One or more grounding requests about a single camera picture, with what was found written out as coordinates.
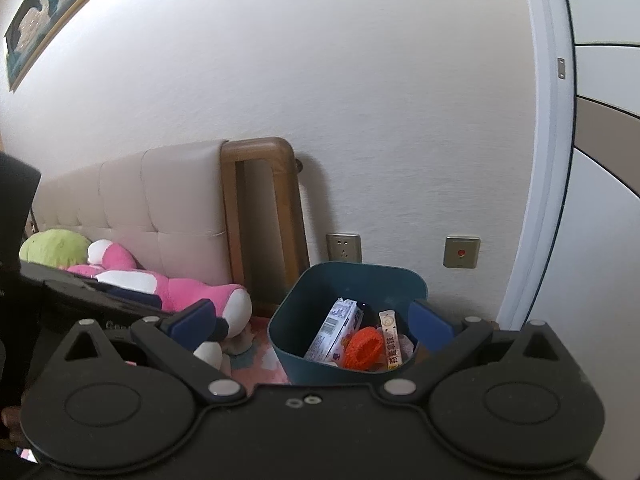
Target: person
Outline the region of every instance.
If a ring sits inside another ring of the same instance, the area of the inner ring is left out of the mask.
[[[0,449],[0,471],[2,471],[2,478],[6,480],[18,479],[35,467],[33,462],[22,459],[15,452],[17,447],[28,446],[20,428],[19,416],[18,406],[5,408],[0,414],[2,424],[9,430],[9,439],[6,442],[9,449]]]

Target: stuffed toy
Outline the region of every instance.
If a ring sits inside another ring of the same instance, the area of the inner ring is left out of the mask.
[[[20,259],[57,269],[85,264],[91,242],[81,234],[66,229],[49,229],[35,233],[20,247]]]
[[[251,299],[241,285],[211,286],[191,278],[168,278],[138,269],[129,251],[110,240],[93,242],[87,255],[87,265],[71,266],[67,270],[101,283],[155,294],[160,297],[165,312],[180,312],[198,300],[211,300],[216,316],[223,317],[229,325],[227,339],[239,335],[251,317]]]

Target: wall socket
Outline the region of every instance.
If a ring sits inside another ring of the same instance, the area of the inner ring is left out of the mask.
[[[442,264],[453,269],[475,269],[479,250],[477,236],[447,236]]]
[[[326,250],[330,260],[339,262],[362,262],[360,235],[329,233],[326,236]]]

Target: green stuffed toy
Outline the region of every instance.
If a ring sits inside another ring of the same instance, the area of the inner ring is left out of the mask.
[[[20,259],[57,269],[85,264],[91,242],[66,229],[49,229],[27,238],[20,248]]]

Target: white door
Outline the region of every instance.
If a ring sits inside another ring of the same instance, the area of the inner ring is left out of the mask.
[[[591,465],[640,475],[640,0],[568,0],[574,152],[556,242],[529,319],[550,323],[606,410]]]

